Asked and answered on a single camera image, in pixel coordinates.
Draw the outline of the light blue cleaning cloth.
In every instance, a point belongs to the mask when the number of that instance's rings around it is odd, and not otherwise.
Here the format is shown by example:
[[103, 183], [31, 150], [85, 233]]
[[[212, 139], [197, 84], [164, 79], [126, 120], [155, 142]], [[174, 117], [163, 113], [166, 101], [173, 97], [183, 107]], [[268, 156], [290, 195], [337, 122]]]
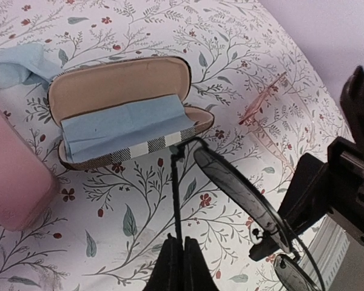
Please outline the light blue cleaning cloth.
[[68, 161], [84, 162], [188, 129], [194, 122], [178, 95], [168, 95], [86, 113], [61, 124]]

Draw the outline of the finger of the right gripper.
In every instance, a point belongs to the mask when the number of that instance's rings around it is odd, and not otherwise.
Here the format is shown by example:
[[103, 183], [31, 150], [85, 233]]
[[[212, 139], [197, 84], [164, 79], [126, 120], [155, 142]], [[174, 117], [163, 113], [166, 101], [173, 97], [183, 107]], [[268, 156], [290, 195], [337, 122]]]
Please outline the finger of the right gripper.
[[255, 244], [249, 250], [249, 257], [253, 261], [260, 261], [276, 251], [281, 250], [273, 239], [264, 239], [260, 244]]
[[322, 162], [306, 153], [297, 163], [296, 170], [278, 210], [296, 235], [301, 235], [320, 218], [335, 214], [334, 171], [337, 160]]

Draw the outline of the black frame glasses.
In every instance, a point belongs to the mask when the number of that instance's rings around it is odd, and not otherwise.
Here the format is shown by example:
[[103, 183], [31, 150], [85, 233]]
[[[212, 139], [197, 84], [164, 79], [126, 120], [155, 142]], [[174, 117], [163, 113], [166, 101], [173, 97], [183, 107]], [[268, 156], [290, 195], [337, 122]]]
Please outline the black frame glasses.
[[[204, 174], [224, 192], [233, 202], [241, 207], [254, 221], [258, 228], [252, 231], [253, 235], [263, 240], [271, 238], [284, 252], [274, 260], [274, 271], [280, 282], [287, 290], [324, 290], [325, 284], [315, 260], [308, 248], [289, 224], [280, 217], [263, 195], [229, 162], [211, 150], [201, 138], [196, 138], [201, 144], [194, 152], [195, 162]], [[182, 290], [183, 290], [183, 259], [184, 240], [181, 232], [180, 196], [178, 186], [177, 161], [184, 158], [184, 148], [188, 141], [176, 146], [175, 153], [171, 155], [172, 192], [175, 217], [174, 236], [182, 245]], [[319, 280], [315, 283], [309, 275], [298, 265], [300, 256], [292, 246], [296, 239], [304, 253], [311, 262]]]

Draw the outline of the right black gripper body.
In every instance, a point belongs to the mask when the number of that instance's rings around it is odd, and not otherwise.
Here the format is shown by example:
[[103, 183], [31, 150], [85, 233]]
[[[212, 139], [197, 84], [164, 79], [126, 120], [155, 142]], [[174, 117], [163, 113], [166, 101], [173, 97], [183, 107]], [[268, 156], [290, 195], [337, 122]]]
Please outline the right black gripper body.
[[338, 137], [328, 146], [328, 216], [364, 246], [364, 159], [356, 145]]

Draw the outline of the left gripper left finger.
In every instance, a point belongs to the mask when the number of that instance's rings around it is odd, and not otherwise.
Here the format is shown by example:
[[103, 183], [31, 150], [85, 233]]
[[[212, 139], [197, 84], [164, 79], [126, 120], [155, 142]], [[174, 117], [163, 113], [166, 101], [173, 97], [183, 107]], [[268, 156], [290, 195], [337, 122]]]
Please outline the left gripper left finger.
[[163, 242], [147, 282], [147, 290], [182, 290], [182, 245], [171, 234], [168, 234]]

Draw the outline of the brown plaid glasses case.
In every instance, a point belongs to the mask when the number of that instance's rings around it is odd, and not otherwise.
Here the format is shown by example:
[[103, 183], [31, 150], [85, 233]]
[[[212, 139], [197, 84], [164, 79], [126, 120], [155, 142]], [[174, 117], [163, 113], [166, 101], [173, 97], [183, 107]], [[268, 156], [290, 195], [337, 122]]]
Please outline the brown plaid glasses case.
[[161, 56], [66, 71], [47, 91], [61, 128], [58, 156], [68, 169], [90, 170], [157, 152], [210, 129], [214, 115], [187, 106], [187, 61]]

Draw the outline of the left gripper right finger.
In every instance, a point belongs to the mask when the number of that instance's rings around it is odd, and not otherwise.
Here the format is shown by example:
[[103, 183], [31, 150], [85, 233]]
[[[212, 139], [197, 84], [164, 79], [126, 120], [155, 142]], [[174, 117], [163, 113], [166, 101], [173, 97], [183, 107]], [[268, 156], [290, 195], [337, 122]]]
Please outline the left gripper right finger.
[[198, 241], [189, 236], [184, 240], [183, 290], [217, 291]]

